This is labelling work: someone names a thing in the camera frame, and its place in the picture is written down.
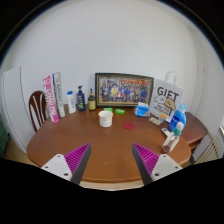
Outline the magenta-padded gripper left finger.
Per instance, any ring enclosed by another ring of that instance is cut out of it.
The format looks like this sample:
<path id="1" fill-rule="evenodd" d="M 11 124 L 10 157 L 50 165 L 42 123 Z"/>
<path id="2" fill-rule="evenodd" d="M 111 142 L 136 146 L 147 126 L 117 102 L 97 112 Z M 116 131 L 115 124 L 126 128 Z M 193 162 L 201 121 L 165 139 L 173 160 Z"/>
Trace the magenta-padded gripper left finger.
<path id="1" fill-rule="evenodd" d="M 66 155 L 56 154 L 42 169 L 79 185 L 90 155 L 91 144 L 87 143 Z"/>

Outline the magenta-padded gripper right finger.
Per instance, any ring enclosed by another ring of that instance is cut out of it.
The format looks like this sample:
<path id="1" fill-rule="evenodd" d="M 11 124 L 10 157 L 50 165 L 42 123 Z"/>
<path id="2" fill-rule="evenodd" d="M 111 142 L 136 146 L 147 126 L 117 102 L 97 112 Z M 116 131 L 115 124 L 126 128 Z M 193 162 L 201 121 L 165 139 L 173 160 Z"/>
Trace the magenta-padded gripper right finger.
<path id="1" fill-rule="evenodd" d="M 182 167 L 167 154 L 158 155 L 138 144 L 132 145 L 132 154 L 144 185 L 150 184 L 182 169 Z"/>

